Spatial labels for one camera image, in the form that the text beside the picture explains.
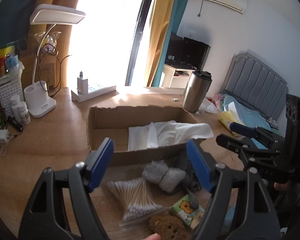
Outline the person's hand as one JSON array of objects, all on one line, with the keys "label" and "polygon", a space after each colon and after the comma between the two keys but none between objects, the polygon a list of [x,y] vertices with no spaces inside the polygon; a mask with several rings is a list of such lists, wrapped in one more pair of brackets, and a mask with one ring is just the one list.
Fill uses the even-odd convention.
[{"label": "person's hand", "polygon": [[158,233],[154,233],[152,235],[147,236],[142,240],[161,240],[161,236]]}]

